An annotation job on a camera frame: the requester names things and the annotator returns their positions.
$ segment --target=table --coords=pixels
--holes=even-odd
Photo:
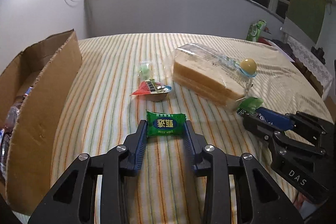
[[[333,82],[333,76],[328,69],[321,63],[320,60],[298,40],[285,35],[285,42],[290,45],[293,50],[293,54],[300,60],[301,63],[316,77],[316,79],[323,86],[322,100],[325,100],[328,96],[329,90]]]
[[[253,58],[258,65],[258,75],[251,95],[263,98],[263,106],[280,113],[300,110],[331,121],[313,87],[297,68],[270,46],[232,38],[173,33],[90,38],[79,42],[83,65],[58,124],[52,184],[80,153],[94,156],[123,143],[128,134],[136,131],[139,121],[146,119],[146,110],[149,110],[185,113],[195,132],[203,134],[208,143],[233,155],[253,154],[290,200],[295,199],[296,190],[271,170],[269,151],[244,129],[240,116],[165,77],[171,60],[168,56],[175,48],[189,42],[210,46],[239,61]],[[130,96],[139,85],[138,65],[144,60],[152,60],[157,79],[173,88],[163,102],[153,103]],[[288,135],[302,140],[292,132]],[[200,223],[206,179],[190,180],[184,159],[182,139],[148,139],[139,177],[127,181],[130,223]],[[97,184],[95,223],[100,222],[100,183],[101,178]],[[234,196],[231,202],[236,223]]]

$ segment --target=silver screw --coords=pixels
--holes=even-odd
[[[215,147],[213,145],[208,144],[204,147],[204,149],[207,150],[208,152],[212,152],[213,150],[215,150]]]
[[[78,156],[78,159],[79,159],[79,160],[86,160],[88,157],[89,157],[88,154],[83,153],[83,154],[80,154],[80,155]]]
[[[253,156],[250,153],[244,153],[243,154],[243,158],[245,160],[251,160],[253,158]]]
[[[123,151],[125,151],[126,150],[126,146],[125,145],[123,145],[123,144],[121,144],[121,145],[118,145],[117,146],[117,151],[118,152],[123,152]]]

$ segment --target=lace tablecloth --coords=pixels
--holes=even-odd
[[[307,49],[295,38],[287,34],[285,42],[290,45],[293,50],[293,54],[300,60],[300,62],[302,62],[321,83],[323,86],[322,100],[325,100],[333,82],[332,74],[309,49]]]

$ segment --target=green candy wrapper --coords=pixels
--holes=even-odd
[[[147,111],[147,136],[182,136],[185,114],[165,114]]]

